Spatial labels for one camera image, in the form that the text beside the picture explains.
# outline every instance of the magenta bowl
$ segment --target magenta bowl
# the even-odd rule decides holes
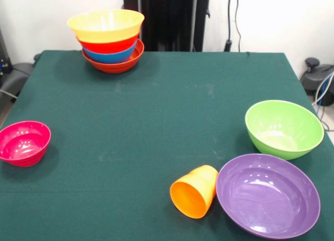
[[[230,160],[216,183],[218,200],[241,228],[269,239],[294,238],[308,232],[320,214],[320,198],[299,168],[266,154]]]
[[[51,131],[43,123],[23,121],[0,131],[0,159],[12,165],[28,167],[44,156]]]

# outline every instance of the plastic bowl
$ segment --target plastic bowl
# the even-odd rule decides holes
[[[300,236],[320,214],[320,198],[312,181],[275,156],[247,154],[230,160],[218,174],[216,192],[237,225],[264,238]]]
[[[256,103],[248,109],[245,121],[250,139],[260,152],[286,160],[305,155],[324,138],[319,119],[288,101]]]
[[[43,123],[23,121],[0,131],[0,159],[12,165],[28,167],[44,156],[51,131]]]
[[[101,54],[101,53],[96,53],[96,52],[91,52],[87,49],[83,49],[87,55],[94,61],[99,62],[99,63],[104,63],[104,64],[118,64],[121,62],[127,61],[130,56],[132,55],[132,52],[134,51],[136,47],[136,42],[129,48],[126,49],[125,51],[122,52],[117,52],[117,53],[112,53],[112,54]]]
[[[76,15],[67,25],[80,41],[110,43],[137,35],[143,20],[144,15],[134,10],[109,9]]]
[[[120,63],[120,64],[101,64],[101,63],[91,60],[87,56],[84,50],[82,50],[81,52],[82,52],[82,55],[85,57],[85,59],[88,62],[90,62],[96,69],[103,71],[104,73],[119,74],[135,66],[135,64],[138,62],[138,60],[141,58],[144,52],[144,44],[142,43],[140,39],[138,39],[135,50],[130,56],[130,58],[128,59],[128,61]]]
[[[135,43],[138,36],[139,34],[129,39],[110,42],[110,43],[87,43],[80,41],[78,38],[77,39],[83,48],[91,52],[101,53],[101,54],[111,54],[111,53],[122,52],[130,48]]]

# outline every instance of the green bowl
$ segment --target green bowl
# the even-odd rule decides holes
[[[305,155],[324,138],[320,120],[288,101],[256,103],[246,112],[245,121],[250,139],[260,152],[285,160]]]

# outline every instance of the orange cup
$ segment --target orange cup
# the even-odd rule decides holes
[[[190,218],[202,218],[216,195],[217,176],[215,168],[203,165],[175,181],[170,195],[176,208]]]

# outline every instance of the white wall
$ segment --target white wall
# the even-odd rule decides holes
[[[227,1],[210,0],[205,51],[222,51],[227,39]],[[0,0],[0,27],[13,63],[31,62],[45,49],[79,49],[66,20],[83,11],[120,8],[123,0]],[[235,0],[231,14],[234,22]],[[242,51],[285,52],[296,74],[304,59],[334,62],[334,0],[240,0]],[[232,50],[238,37],[232,25]]]
[[[228,38],[228,0],[210,0],[211,18],[206,23],[205,51],[223,51]],[[231,0],[232,20],[236,0]],[[238,28],[241,51],[284,52],[298,76],[304,60],[317,57],[334,64],[334,0],[239,0]],[[232,50],[238,35],[232,25]]]
[[[13,63],[33,62],[42,50],[80,49],[66,21],[95,9],[120,8],[123,0],[0,0],[0,28]]]

